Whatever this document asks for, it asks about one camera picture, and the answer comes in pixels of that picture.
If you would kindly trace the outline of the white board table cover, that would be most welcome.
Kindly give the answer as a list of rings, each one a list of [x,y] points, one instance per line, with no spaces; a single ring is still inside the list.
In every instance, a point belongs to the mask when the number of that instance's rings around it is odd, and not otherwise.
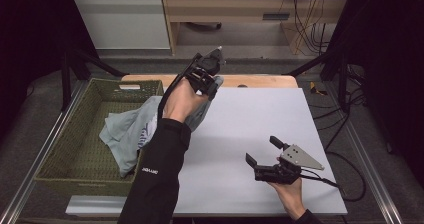
[[[174,215],[283,216],[275,190],[257,181],[245,161],[250,154],[260,165],[274,165],[280,150],[271,136],[302,148],[324,166],[319,176],[334,179],[300,88],[222,87],[192,134]]]

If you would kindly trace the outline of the grey power strip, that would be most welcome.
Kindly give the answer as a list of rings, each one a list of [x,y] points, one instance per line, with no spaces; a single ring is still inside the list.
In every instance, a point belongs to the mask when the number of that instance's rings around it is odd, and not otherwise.
[[[286,21],[290,18],[290,13],[264,13],[262,20],[264,21]]]

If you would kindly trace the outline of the black stand legs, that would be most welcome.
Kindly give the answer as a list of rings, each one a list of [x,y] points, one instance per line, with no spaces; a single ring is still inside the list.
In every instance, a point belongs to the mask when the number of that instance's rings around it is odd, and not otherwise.
[[[331,81],[335,75],[338,75],[338,93],[337,100],[342,111],[348,112],[347,96],[347,57],[341,47],[335,47],[326,51],[324,54],[310,60],[306,64],[287,73],[288,76],[297,77],[305,71],[323,64],[324,67],[320,73],[323,81]]]
[[[61,58],[62,111],[65,111],[71,103],[70,72],[73,72],[78,80],[89,80],[91,72],[86,66],[87,63],[94,64],[115,77],[125,76],[124,72],[113,68],[101,61],[98,57],[89,55],[80,49],[65,51]]]

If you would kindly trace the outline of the light wooden desk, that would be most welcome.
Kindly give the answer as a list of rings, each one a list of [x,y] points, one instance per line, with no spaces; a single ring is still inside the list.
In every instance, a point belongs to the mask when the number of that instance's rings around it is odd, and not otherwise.
[[[285,14],[279,19],[293,54],[312,50],[309,32],[315,23],[338,22],[343,0],[163,0],[168,21],[183,22],[267,22],[268,14]]]

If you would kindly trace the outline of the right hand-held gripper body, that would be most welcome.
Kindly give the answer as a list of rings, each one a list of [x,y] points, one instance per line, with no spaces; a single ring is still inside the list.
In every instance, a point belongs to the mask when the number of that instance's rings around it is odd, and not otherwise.
[[[254,162],[254,178],[279,184],[293,184],[302,176],[302,168],[323,170],[324,166],[297,145],[276,144],[282,152],[273,166],[258,165]]]

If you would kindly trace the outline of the black curtain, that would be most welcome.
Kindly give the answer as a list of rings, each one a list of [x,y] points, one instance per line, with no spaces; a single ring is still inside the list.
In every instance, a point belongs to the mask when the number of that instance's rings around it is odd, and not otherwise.
[[[424,186],[424,0],[348,0],[331,46],[364,69],[377,122]]]
[[[0,0],[0,140],[29,84],[59,70],[67,47],[97,55],[74,0]]]

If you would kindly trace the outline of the person's right hand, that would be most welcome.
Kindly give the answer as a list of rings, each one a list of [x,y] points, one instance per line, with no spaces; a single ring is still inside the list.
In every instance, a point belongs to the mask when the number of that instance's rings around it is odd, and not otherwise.
[[[302,199],[301,178],[297,178],[292,184],[269,182],[269,185],[277,192],[284,210],[292,220],[297,221],[306,212]]]

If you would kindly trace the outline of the aluminium frame rail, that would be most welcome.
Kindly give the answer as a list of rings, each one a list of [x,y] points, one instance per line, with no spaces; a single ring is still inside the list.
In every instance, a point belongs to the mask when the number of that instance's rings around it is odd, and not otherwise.
[[[41,166],[48,151],[51,149],[59,132],[62,130],[64,123],[69,119],[71,111],[74,109],[76,102],[82,96],[82,93],[87,88],[88,82],[78,80],[71,92],[71,99],[68,106],[60,112],[48,136],[46,137],[41,149],[35,157],[31,167],[29,168],[25,178],[21,182],[13,199],[8,204],[5,211],[0,215],[0,224],[15,224],[22,212],[26,202],[31,195],[36,185],[34,177],[39,167]]]
[[[347,91],[349,111],[337,109],[341,124],[325,145],[330,159],[348,160],[346,167],[351,169],[359,180],[358,196],[349,195],[346,202],[364,211],[365,205],[378,209],[381,224],[404,224],[400,213],[383,180],[378,166],[387,157],[385,139],[367,107],[366,98],[359,87]]]

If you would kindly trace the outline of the green woven basket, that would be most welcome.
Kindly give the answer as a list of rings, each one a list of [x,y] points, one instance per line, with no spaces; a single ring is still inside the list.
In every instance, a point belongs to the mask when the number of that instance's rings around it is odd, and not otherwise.
[[[119,174],[118,164],[99,134],[108,114],[139,108],[149,97],[162,94],[159,80],[91,79],[35,180],[63,195],[127,195],[134,177]]]

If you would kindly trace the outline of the grey-blue cloth garment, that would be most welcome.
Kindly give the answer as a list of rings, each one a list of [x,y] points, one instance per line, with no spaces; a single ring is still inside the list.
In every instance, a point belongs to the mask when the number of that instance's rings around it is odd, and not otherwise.
[[[190,145],[191,133],[195,131],[207,115],[212,103],[212,94],[207,94],[208,101],[203,102],[186,119],[189,128],[182,136],[185,150]],[[137,165],[139,151],[147,146],[157,129],[157,111],[162,96],[151,96],[138,109],[122,113],[109,113],[99,134],[101,141],[107,145],[118,165],[121,178],[130,174]]]

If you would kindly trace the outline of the wooden table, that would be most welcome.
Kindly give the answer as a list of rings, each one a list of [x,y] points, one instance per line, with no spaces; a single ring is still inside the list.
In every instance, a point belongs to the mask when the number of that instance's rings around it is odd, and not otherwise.
[[[122,78],[122,81],[161,80],[164,87],[168,87],[175,79],[175,74],[131,74]],[[252,88],[297,88],[298,83],[292,76],[287,75],[259,75],[237,74],[223,75],[223,87],[247,86]]]

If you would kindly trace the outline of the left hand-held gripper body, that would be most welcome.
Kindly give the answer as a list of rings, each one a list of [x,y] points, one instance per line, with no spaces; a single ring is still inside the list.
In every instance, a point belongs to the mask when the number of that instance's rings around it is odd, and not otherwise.
[[[190,82],[194,92],[200,91],[207,95],[209,86],[216,83],[214,76],[219,73],[221,66],[225,63],[222,47],[218,46],[204,56],[197,53],[183,71],[182,76]]]

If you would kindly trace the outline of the white cabinet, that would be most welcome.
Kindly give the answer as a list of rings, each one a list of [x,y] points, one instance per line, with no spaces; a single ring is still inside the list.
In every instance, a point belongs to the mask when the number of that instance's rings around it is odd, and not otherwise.
[[[75,0],[98,50],[169,49],[162,0]]]

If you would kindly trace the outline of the yellow and black tape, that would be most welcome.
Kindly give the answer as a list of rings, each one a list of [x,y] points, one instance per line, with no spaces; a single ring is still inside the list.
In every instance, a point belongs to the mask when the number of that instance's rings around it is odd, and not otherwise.
[[[328,95],[327,91],[318,90],[314,82],[310,82],[310,93],[311,94],[318,94],[318,95],[322,95],[322,96]]]

